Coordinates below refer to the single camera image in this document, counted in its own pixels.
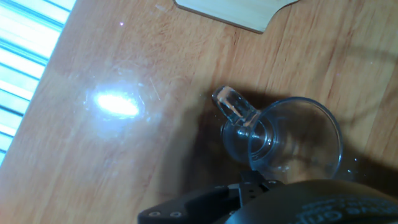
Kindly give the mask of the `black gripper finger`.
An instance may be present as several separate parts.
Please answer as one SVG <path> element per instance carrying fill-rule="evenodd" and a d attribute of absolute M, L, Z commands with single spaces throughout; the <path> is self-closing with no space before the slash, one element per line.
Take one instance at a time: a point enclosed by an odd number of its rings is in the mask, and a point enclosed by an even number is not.
<path fill-rule="evenodd" d="M 265 179 L 258 171 L 241 172 L 237 184 L 190 192 L 140 212 L 138 224 L 223 223 L 233 213 L 282 182 Z"/>

